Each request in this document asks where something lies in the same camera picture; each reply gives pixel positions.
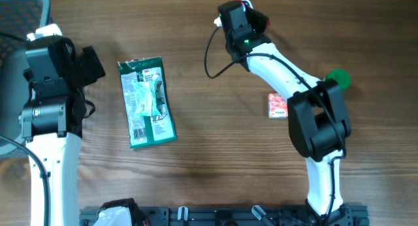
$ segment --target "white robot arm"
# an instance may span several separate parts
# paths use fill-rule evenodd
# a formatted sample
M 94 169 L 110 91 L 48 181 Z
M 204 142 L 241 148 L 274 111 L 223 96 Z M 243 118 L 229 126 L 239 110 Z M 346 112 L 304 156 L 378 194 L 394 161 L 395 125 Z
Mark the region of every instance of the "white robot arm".
M 283 60 L 313 88 L 316 87 L 317 82 L 319 81 L 318 78 L 306 74 L 286 59 L 273 43 L 263 43 L 256 46 L 250 54 L 254 53 L 270 54 Z M 295 78 L 294 74 L 291 73 L 289 69 L 276 60 L 271 60 L 270 58 L 263 56 L 253 56 L 247 58 L 247 63 L 250 72 L 260 76 L 286 100 L 291 98 L 296 92 L 305 92 L 308 90 L 304 84 L 301 84 L 300 81 Z M 320 162 L 314 161 L 311 157 L 306 158 L 309 178 L 308 202 L 319 215 L 326 214 L 330 205 L 329 196 L 331 195 L 332 186 L 328 163 L 333 157 L 339 157 L 341 155 L 342 151 L 336 150 L 326 155 Z M 339 166 L 340 161 L 336 160 L 334 166 L 336 198 L 332 211 L 337 210 L 343 203 L 340 194 Z
M 56 133 L 37 135 L 26 144 L 49 172 L 49 225 L 77 225 L 77 166 L 81 138 L 72 133 L 58 138 Z M 31 226 L 44 225 L 44 192 L 39 168 L 32 158 L 31 165 Z

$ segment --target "barcode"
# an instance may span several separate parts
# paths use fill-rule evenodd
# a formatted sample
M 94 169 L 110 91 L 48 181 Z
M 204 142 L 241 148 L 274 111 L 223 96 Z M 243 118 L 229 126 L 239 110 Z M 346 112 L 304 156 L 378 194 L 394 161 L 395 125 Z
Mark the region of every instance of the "barcode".
M 142 139 L 142 138 L 146 138 L 145 129 L 133 130 L 133 139 Z

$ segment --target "wire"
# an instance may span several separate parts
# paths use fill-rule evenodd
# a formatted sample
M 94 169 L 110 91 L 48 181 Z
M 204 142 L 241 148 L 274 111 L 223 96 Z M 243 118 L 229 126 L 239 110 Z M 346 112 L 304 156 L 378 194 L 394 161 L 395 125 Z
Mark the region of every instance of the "wire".
M 208 69 L 206 66 L 206 55 L 208 53 L 208 49 L 209 49 L 209 44 L 212 41 L 212 38 L 214 37 L 216 31 L 219 28 L 215 29 L 215 31 L 212 33 L 212 36 L 210 37 L 209 43 L 208 43 L 208 47 L 206 48 L 206 53 L 204 55 L 204 69 L 206 71 L 206 75 L 208 75 L 209 78 L 214 79 L 217 78 L 219 75 L 221 75 L 222 73 L 224 73 L 227 69 L 229 69 L 232 65 L 234 65 L 235 63 L 240 63 L 242 60 L 248 58 L 248 57 L 252 57 L 252 56 L 264 56 L 264 57 L 269 57 L 271 59 L 274 59 L 276 61 L 278 61 L 279 63 L 281 63 L 284 67 L 286 67 L 291 73 L 294 74 L 294 76 L 296 76 L 296 78 L 302 83 L 304 84 L 304 86 L 306 86 L 308 88 L 308 91 L 313 95 L 314 99 L 316 100 L 316 102 L 318 103 L 318 105 L 324 110 L 325 114 L 327 115 L 329 122 L 332 126 L 332 128 L 334 129 L 334 132 L 336 133 L 336 136 L 338 138 L 338 143 L 342 149 L 342 155 L 338 156 L 338 157 L 333 157 L 331 159 L 331 161 L 329 162 L 330 168 L 331 168 L 331 200 L 330 200 L 330 204 L 329 204 L 329 209 L 327 212 L 327 215 L 325 216 L 325 220 L 324 220 L 324 225 L 326 225 L 329 221 L 331 212 L 332 212 L 332 207 L 334 206 L 334 200 L 335 200 L 335 173 L 334 173 L 334 162 L 336 160 L 341 160 L 346 158 L 347 156 L 347 152 L 346 152 L 346 145 L 340 135 L 340 133 L 338 132 L 338 128 L 334 122 L 334 120 L 332 119 L 332 116 L 330 114 L 330 112 L 328 111 L 328 109 L 326 108 L 326 106 L 324 105 L 323 101 L 321 100 L 320 96 L 314 91 L 314 89 L 309 86 L 309 84 L 303 79 L 303 77 L 301 77 L 298 73 L 296 73 L 296 71 L 290 67 L 286 62 L 284 62 L 283 60 L 279 59 L 278 57 L 274 56 L 274 55 L 270 55 L 270 54 L 265 54 L 265 53 L 252 53 L 252 54 L 246 54 L 234 61 L 232 61 L 230 64 L 228 64 L 226 67 L 224 67 L 222 70 L 220 70 L 217 74 L 215 74 L 214 76 L 210 76 L 208 73 Z
M 206 47 L 206 51 L 204 52 L 204 60 L 203 60 L 203 64 L 204 64 L 204 71 L 206 72 L 206 75 L 208 76 L 208 78 L 210 79 L 215 79 L 217 78 L 219 75 L 221 75 L 223 72 L 225 72 L 229 67 L 225 67 L 224 69 L 222 69 L 220 72 L 218 72 L 215 76 L 210 76 L 209 72 L 208 72 L 208 66 L 206 65 L 206 58 L 208 57 L 208 50 L 209 50 L 209 45 L 212 41 L 212 39 L 214 38 L 215 33 L 220 29 L 221 27 L 216 27 L 214 32 L 212 33 L 212 35 L 210 36 L 209 42 L 208 42 L 208 46 Z
M 84 116 L 83 119 L 89 118 L 94 112 L 96 112 L 96 106 L 93 102 L 86 99 L 86 96 L 84 95 L 83 89 L 80 89 L 79 92 L 83 95 L 84 103 L 91 106 L 91 109 L 89 111 L 89 114 L 87 116 Z
M 17 148 L 20 148 L 22 151 L 24 151 L 29 157 L 31 157 L 36 165 L 38 165 L 40 177 L 42 178 L 42 183 L 44 185 L 44 226 L 48 226 L 49 218 L 50 218 L 50 187 L 48 185 L 48 173 L 46 172 L 46 169 L 44 165 L 40 162 L 40 159 L 28 148 L 25 146 L 17 143 L 14 140 L 11 140 L 9 138 L 4 137 L 3 135 L 0 135 L 0 139 L 15 145 Z
M 0 31 L 0 36 L 4 36 L 4 37 L 7 37 L 7 38 L 10 38 L 10 39 L 13 39 L 13 40 L 18 40 L 18 41 L 21 41 L 21 42 L 27 42 L 27 40 L 25 40 L 25 39 L 23 39 L 21 37 L 17 37 L 15 35 L 11 35 L 9 33 L 3 32 L 3 31 Z

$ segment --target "white sticker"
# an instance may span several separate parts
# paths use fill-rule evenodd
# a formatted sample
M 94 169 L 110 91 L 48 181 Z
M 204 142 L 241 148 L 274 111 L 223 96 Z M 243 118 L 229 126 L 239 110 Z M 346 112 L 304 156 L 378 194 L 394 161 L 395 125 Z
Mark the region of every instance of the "white sticker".
M 158 81 L 156 97 L 157 100 L 162 104 L 158 106 L 158 110 L 160 111 L 161 115 L 151 117 L 152 133 L 154 136 L 154 140 L 158 141 L 174 137 L 174 129 L 171 123 L 169 110 L 167 109 L 167 102 L 165 100 L 164 84 L 162 79 L 163 77 L 161 76 L 161 67 L 154 67 L 151 69 L 142 70 L 142 77 L 144 81 Z
M 138 82 L 137 72 L 123 74 L 120 78 L 123 98 L 125 99 L 126 114 L 128 117 L 131 145 L 144 144 L 148 141 L 145 132 L 144 118 L 135 114 L 135 112 L 140 109 L 138 107 L 138 95 L 133 86 L 133 83 Z

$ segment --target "wood grain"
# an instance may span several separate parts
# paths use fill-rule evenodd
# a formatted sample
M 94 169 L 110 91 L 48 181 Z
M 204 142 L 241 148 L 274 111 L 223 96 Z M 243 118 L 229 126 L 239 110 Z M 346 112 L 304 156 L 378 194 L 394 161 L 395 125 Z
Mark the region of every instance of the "wood grain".
M 142 206 L 304 204 L 304 159 L 286 120 L 266 116 L 272 89 L 238 65 L 215 80 L 203 54 L 216 8 L 228 0 L 51 0 L 75 45 L 93 45 L 107 76 L 86 89 L 81 208 L 134 197 Z M 353 133 L 342 195 L 369 207 L 372 225 L 415 225 L 418 214 L 418 0 L 253 0 L 267 34 L 302 70 L 349 71 Z M 132 151 L 117 61 L 162 56 L 178 140 Z M 214 74 L 230 62 L 219 33 Z M 0 225 L 28 225 L 30 182 L 10 168 L 0 182 Z

